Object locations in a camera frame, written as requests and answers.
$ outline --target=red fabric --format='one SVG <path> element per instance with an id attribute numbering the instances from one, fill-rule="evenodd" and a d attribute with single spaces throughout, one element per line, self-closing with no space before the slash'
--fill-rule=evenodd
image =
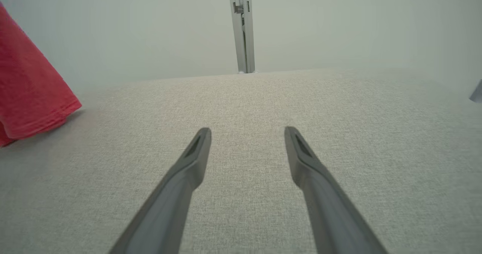
<path id="1" fill-rule="evenodd" d="M 59 127 L 81 106 L 0 3 L 0 146 Z"/>

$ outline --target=beige textured surface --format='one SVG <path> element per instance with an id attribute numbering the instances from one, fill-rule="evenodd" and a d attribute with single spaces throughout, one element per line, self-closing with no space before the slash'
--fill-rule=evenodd
<path id="1" fill-rule="evenodd" d="M 0 150 L 2 253 L 106 252 L 200 127 L 182 253 L 313 253 L 283 130 L 297 127 L 392 253 L 482 252 L 482 108 L 403 72 L 159 80 L 81 97 Z"/>

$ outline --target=red towel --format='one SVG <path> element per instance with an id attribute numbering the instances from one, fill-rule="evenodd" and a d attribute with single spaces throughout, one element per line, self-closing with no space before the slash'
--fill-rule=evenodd
<path id="1" fill-rule="evenodd" d="M 0 147 L 59 127 L 81 106 L 0 3 Z"/>

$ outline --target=white wall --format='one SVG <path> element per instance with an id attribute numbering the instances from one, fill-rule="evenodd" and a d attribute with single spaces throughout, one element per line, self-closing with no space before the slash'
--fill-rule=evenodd
<path id="1" fill-rule="evenodd" d="M 229 0 L 1 0 L 74 92 L 237 73 Z"/>
<path id="2" fill-rule="evenodd" d="M 256 69 L 402 67 L 467 97 L 482 79 L 482 0 L 253 0 Z"/>

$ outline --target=red cloth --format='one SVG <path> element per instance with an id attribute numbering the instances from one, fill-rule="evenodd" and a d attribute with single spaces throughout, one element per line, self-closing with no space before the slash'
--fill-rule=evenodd
<path id="1" fill-rule="evenodd" d="M 0 147 L 59 127 L 81 106 L 0 3 Z"/>

